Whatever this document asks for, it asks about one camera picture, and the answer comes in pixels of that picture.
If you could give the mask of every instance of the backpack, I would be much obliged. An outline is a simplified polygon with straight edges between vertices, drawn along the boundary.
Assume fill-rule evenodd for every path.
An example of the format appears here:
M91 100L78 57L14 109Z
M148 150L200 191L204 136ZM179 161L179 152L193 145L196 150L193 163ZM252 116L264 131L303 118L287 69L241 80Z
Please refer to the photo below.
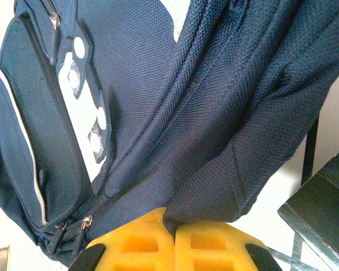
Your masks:
M0 206L64 265L158 207L172 234L246 214L339 75L339 1L17 0L14 12Z

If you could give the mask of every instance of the zipper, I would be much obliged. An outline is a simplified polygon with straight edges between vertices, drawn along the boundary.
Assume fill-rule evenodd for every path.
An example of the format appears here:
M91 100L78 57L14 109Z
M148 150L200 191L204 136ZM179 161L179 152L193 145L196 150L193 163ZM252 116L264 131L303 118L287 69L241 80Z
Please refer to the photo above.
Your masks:
M55 226L55 227L56 227L56 232L55 232L52 240L50 241L50 243L48 244L48 246L46 248L46 252L47 252L49 257L53 257L54 254L57 252L57 249L59 247L59 243L64 236L64 232L66 230L67 223L62 222L58 226Z
M44 0L47 7L50 9L49 19L53 25L50 36L50 50L49 50L49 62L50 65L56 65L58 60L58 41L59 41L59 26L60 26L60 17L55 9L53 2L51 0Z
M70 264L72 264L74 262L74 260L77 258L80 251L82 250L82 248L84 246L85 235L86 235L88 229L90 228L90 226L92 225L92 223L93 223L93 216L85 217L82 220L80 229L79 229L77 237L75 239L74 249L73 249L73 252L72 252L72 256L70 258Z

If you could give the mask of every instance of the zipper pull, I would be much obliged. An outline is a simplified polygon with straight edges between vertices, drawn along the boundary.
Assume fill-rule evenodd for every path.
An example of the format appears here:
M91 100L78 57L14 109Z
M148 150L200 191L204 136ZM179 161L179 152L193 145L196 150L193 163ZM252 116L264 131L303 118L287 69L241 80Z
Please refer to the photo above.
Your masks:
M50 21L53 24L53 29L51 30L50 36L50 52L49 52L49 62L50 65L56 65L58 59L58 28L60 26L60 18L56 12L50 16Z
M46 253L49 257L53 257L54 254L57 252L57 249L59 247L59 243L62 240L64 236L65 229L67 227L67 223L63 222L60 223L58 226L55 226L57 228L52 240L47 246Z
M85 234L88 231L88 228L92 225L93 216L85 217L81 223L80 230L78 231L78 235L75 238L74 248L72 252L72 256L70 258L70 264L72 264L75 259L78 257L80 251L82 250Z

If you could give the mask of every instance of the yellow foam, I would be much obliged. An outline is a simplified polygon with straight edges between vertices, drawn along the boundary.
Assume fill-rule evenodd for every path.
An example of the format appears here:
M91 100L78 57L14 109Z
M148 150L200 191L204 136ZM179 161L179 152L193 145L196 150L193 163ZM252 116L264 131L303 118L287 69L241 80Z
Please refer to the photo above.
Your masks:
M226 223L198 222L176 232L162 223L165 208L92 241L106 246L96 271L257 271L245 245L266 246Z

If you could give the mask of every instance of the reflective patch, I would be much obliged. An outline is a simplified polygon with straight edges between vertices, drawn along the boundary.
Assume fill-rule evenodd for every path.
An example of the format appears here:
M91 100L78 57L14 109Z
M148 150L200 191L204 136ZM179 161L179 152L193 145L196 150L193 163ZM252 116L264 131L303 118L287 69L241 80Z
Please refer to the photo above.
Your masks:
M85 80L83 89L80 96L76 98L76 71L73 68L75 63L73 61L72 53L67 53L63 67L59 71L59 84L66 103L67 111L72 122L75 136L77 138L81 154L88 171L89 179L92 182L101 170L103 163L106 160L104 157L100 163L97 162L104 152L101 135L93 128L98 127L97 115L98 109L96 108L92 93L90 92L88 82ZM95 132L98 140L93 137L91 142L91 134Z
M191 0L160 0L173 20L173 38L179 40Z

